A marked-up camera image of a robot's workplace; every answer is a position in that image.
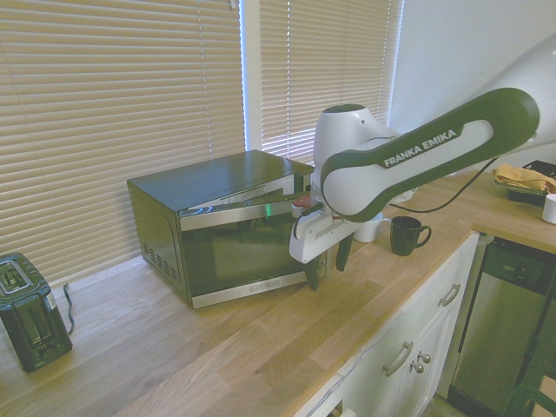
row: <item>wooden butcher block counter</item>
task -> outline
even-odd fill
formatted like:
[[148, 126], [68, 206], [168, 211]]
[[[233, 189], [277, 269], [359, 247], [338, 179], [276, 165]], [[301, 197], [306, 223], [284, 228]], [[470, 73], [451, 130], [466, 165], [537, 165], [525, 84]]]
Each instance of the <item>wooden butcher block counter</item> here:
[[[423, 187], [408, 205], [440, 204], [463, 180]], [[293, 415], [473, 228], [556, 252], [540, 208], [511, 203], [487, 183], [414, 215], [433, 235], [410, 256], [392, 254], [387, 233], [355, 242], [345, 272], [333, 270], [317, 292], [298, 284], [194, 310], [139, 258], [75, 282], [71, 353], [26, 374], [0, 329], [0, 415]], [[60, 288], [55, 296], [65, 318]]]

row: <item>black mug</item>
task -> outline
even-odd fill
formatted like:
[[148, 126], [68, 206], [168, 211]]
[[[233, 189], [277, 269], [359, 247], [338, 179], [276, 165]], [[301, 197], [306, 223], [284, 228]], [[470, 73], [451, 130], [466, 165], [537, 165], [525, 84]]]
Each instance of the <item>black mug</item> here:
[[[428, 230], [427, 237], [418, 242], [420, 233]], [[400, 256], [410, 255], [415, 248], [420, 248], [431, 238], [433, 231], [428, 226], [421, 226], [420, 222], [405, 215], [392, 219], [390, 228], [390, 245], [392, 252]]]

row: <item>dishwasher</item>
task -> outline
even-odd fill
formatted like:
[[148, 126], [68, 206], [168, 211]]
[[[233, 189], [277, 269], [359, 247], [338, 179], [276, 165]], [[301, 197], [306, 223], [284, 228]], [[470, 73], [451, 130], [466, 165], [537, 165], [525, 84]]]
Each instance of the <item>dishwasher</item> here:
[[495, 238], [486, 246], [448, 402], [496, 417], [516, 383], [556, 377], [556, 255]]

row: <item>window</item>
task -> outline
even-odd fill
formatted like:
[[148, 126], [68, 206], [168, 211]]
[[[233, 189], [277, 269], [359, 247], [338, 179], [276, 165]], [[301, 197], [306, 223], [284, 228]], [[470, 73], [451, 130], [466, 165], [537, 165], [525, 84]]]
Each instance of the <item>window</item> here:
[[356, 103], [387, 122], [397, 0], [261, 0], [261, 148], [311, 163], [314, 127]]
[[244, 150], [227, 0], [0, 5], [0, 254], [48, 281], [140, 254], [126, 181]]

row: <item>red object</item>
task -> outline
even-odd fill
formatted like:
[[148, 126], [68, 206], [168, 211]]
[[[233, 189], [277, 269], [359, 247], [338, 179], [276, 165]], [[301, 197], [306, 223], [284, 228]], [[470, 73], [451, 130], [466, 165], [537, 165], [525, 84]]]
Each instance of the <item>red object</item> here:
[[303, 197], [299, 197], [297, 200], [294, 200], [294, 202], [292, 202], [292, 205], [295, 207], [307, 207], [307, 208], [311, 208], [311, 195], [310, 194], [305, 194]]

